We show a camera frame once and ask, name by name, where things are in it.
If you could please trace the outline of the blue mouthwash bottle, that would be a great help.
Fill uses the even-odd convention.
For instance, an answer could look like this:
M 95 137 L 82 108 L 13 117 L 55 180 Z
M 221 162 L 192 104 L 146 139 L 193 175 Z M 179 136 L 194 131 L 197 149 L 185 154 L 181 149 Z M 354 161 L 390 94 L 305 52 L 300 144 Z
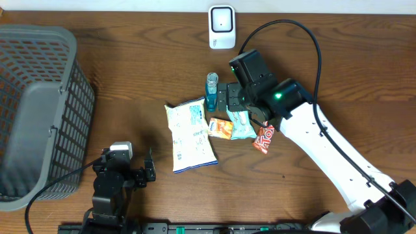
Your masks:
M 205 83 L 205 104 L 209 112 L 214 112 L 217 108 L 218 80 L 219 77 L 216 73 L 211 72 L 207 74 Z

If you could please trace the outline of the light blue wipes packet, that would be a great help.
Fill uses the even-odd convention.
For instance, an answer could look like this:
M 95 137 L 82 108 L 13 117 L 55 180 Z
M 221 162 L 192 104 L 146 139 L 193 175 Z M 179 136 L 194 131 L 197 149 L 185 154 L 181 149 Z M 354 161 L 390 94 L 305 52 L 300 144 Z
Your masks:
M 231 133 L 232 140 L 257 137 L 257 134 L 250 123 L 248 111 L 227 111 L 227 115 L 233 123 L 233 129 Z

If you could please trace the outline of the small orange tissue pack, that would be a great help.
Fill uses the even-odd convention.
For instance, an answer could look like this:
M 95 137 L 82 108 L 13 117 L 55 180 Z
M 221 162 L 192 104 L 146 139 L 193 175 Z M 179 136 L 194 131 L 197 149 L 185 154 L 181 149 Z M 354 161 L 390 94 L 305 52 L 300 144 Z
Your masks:
M 233 131 L 233 123 L 227 120 L 211 118 L 209 121 L 208 135 L 210 137 L 230 140 Z

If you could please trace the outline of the red Top chocolate bar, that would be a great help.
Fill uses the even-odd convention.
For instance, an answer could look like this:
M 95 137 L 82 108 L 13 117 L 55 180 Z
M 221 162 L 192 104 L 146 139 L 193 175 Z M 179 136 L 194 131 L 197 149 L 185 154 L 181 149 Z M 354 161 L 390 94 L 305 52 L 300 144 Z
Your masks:
M 263 122 L 263 125 L 264 127 L 260 127 L 257 137 L 252 145 L 261 153 L 267 154 L 275 129 L 267 121 Z

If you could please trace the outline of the white printed refill pouch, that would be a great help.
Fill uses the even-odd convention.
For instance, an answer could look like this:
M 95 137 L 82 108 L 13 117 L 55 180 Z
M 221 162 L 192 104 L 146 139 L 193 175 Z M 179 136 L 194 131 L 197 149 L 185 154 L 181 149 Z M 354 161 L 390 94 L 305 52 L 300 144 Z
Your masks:
M 172 133 L 173 173 L 218 163 L 209 142 L 205 119 L 205 98 L 165 105 L 168 128 Z

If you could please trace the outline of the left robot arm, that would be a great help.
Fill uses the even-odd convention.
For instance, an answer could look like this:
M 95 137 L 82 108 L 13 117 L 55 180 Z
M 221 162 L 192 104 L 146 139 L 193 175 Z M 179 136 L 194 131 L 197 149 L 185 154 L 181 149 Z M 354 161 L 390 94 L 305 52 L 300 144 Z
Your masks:
M 126 215 L 132 193 L 156 180 L 152 151 L 148 150 L 143 167 L 132 169 L 128 149 L 104 149 L 93 170 L 92 208 L 85 213 L 80 233 L 142 233 L 140 224 Z

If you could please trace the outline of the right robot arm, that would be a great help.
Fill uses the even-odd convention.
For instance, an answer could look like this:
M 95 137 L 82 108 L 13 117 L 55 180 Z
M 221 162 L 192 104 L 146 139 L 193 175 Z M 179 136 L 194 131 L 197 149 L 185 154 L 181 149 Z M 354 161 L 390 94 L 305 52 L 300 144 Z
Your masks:
M 328 212 L 312 233 L 405 233 L 415 227 L 415 185 L 396 183 L 366 160 L 328 121 L 312 95 L 293 79 L 266 77 L 218 86 L 221 111 L 248 111 L 264 118 L 298 145 L 334 184 L 348 212 Z

